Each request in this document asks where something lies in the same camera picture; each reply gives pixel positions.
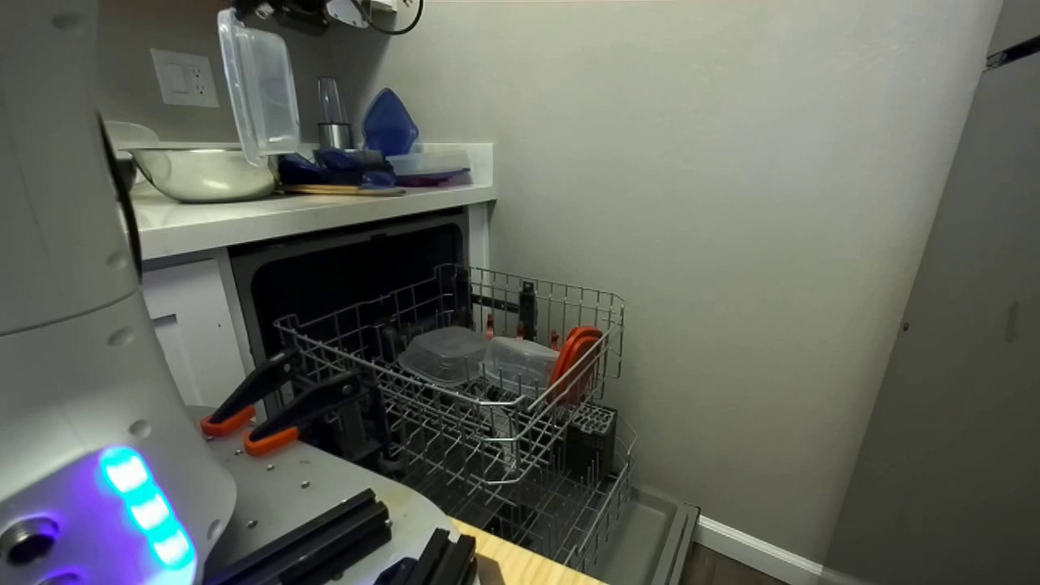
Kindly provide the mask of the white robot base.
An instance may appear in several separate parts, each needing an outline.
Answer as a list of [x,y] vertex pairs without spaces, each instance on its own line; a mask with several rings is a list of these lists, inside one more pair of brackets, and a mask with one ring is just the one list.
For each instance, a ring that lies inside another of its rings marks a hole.
[[2,585],[202,585],[236,485],[142,307],[96,52],[96,0],[0,0]]

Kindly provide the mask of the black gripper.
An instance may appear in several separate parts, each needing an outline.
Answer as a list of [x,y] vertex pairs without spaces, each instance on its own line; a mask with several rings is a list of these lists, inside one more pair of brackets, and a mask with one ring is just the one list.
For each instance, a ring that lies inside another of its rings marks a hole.
[[327,31],[327,27],[350,27],[363,31],[366,20],[353,8],[353,0],[231,0],[236,15],[260,15],[275,20],[296,31]]

